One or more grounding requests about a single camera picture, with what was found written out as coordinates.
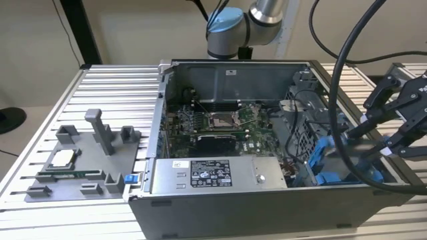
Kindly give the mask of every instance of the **computer chassis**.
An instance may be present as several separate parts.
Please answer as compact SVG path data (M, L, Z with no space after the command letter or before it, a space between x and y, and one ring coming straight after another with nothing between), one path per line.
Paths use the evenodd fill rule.
M159 71L146 171L129 199L149 239L356 228L412 199L362 184L340 157L310 163L330 134L317 122L329 121L332 76L316 60L178 59ZM342 90L338 99L353 128L362 112ZM368 137L382 138L377 130ZM369 164L385 183L422 183L401 158Z

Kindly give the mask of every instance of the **green circuit board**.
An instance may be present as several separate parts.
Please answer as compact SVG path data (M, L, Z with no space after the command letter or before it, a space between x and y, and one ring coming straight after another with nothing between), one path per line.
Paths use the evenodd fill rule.
M195 112L190 107L169 112L171 158L189 158L201 136L233 136L232 156L257 155L284 158L280 141L261 104L242 104L233 112Z

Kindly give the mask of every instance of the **warning label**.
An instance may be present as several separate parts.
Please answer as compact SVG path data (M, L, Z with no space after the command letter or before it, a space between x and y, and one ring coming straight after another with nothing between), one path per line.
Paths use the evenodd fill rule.
M229 160L191 161L191 186L232 187L233 172Z

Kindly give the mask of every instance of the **black wire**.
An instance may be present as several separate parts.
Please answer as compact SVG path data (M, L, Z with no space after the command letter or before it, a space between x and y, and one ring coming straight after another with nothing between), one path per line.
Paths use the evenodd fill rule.
M314 90L312 89L304 89L301 91L298 91L296 94L294 94L294 97L293 97L293 101L294 101L294 122L293 122L293 127L292 127L292 131L290 131L290 135L288 137L288 140L286 140L286 143L285 143L285 151L286 151L286 154L293 158L293 160L296 162L300 162L301 164L305 164L305 161L301 160L298 158L298 156L296 156L294 154L290 153L290 142L292 142L292 139L293 139L293 136L296 134L296 130L297 130L297 124L298 124L298 120L300 120L300 108L297 106L297 96L300 93L302 92L316 92Z
M324 49L324 51L328 52L328 54L338 59L340 56L328 48L328 46L322 43L322 41L318 38L317 32L316 32L316 28L314 28L314 13L316 13L316 9L318 6L320 0L316 0L312 10L310 10L310 16L309 16L309 27L310 27L310 33L312 36L314 38L316 43L320 45L320 47ZM422 55L422 56L427 56L427 51L402 51L402 52L396 52L393 54L388 54L384 56L378 56L366 60L350 60L346 59L345 62L349 64L368 64L368 63L373 63L385 59L392 59L396 57L401 57L401 56L408 56L408 55Z
M354 43L357 41L357 38L368 25L370 19L373 18L374 14L385 4L386 0L377 0L369 10L366 11L364 17L361 18L360 22L357 23L349 38L344 44L344 47L340 52L338 60L334 67L333 77L332 77L332 86L330 86L330 96L329 96L329 116L330 116L330 122L332 122L332 131L333 131L333 137L336 142L336 147L338 150L338 153L341 155L341 158L350 170L350 172L357 176L357 178L370 185L374 188L378 188L384 191L398 193L398 194L412 194L412 195L427 195L427 189L425 186L393 186L384 183L380 183L365 176L365 174L358 170L356 167L352 158L346 152L345 144L342 141L342 133L340 129L338 124L338 92L340 92L340 84L341 84L341 77L342 77L342 71L346 64L346 58L349 56L350 50L354 46Z
M194 4L199 8L199 11L201 11L201 13L203 15L205 20L209 21L209 14L207 14L207 11L206 11L206 7L203 6L201 0L187 0L187 1L193 1L194 2Z
M226 8L226 6L227 6L227 4L229 4L229 2L230 2L230 0L225 0L223 3L222 3L222 1L223 1L223 0L219 0L219 3L218 3L218 5L217 5L217 8L215 8L215 10L214 10L214 12L213 12L213 17L211 17L211 19L210 19L210 21L207 22L207 25L206 25L206 38L209 38L210 33L211 33L211 32L210 32L210 28L213 27L213 24L215 23L215 20L217 20L219 14L221 14L222 11L225 10L225 8Z
M21 155L18 155L18 154L15 154L15 153L13 153L13 152L5 151L5 150L2 150L2 149L0 149L0 153L10 154L10 155L13 155L13 156L15 156L15 157L19 157L19 156L21 156Z
M75 52L75 48L74 48L74 44L73 44L73 38L70 37L70 33L69 33L67 28L65 26L65 22L63 22L63 19L62 19L59 8L57 7L55 0L53 0L53 3L54 3L54 7L55 7L55 11L57 11L57 14L58 14L58 18L59 18L59 21L61 21L62 28L65 29L67 37L69 37L69 43L70 43L71 51L73 51L75 60L78 61L79 68L81 68L82 64L81 64L81 61L79 61L79 58L78 58L78 55L77 55L77 52Z

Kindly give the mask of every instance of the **metal slotted surface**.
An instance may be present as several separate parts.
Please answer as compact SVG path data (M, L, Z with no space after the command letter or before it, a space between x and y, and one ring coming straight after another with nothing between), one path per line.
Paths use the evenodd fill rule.
M427 63L404 63L400 69L413 78L420 77L427 71Z
M333 72L333 64L324 64ZM370 94L374 84L357 68L346 68L341 86L362 106L364 96ZM50 239L50 240L114 240L145 239L141 226L131 208L123 199L82 200L62 202L26 203L27 187L34 183L33 176L47 161L55 142L55 132L61 124L75 124L82 131L90 131L83 121L89 108L99 106L103 109L106 123L115 128L135 125L143 132L135 172L146 167L146 147L149 144L150 121L154 114L154 101L158 91L157 66L94 66L82 72L65 100L55 106L49 116L46 127L39 130L26 148L29 154L18 159L22 164L14 167L7 175L11 181L3 181L0 189L7 185L0 197L0 239ZM427 164L410 163L422 178L427 178ZM288 234L273 234L232 239L261 240L408 240L426 239L427 236L427 196L414 197L401 207L385 208L358 229L334 229Z

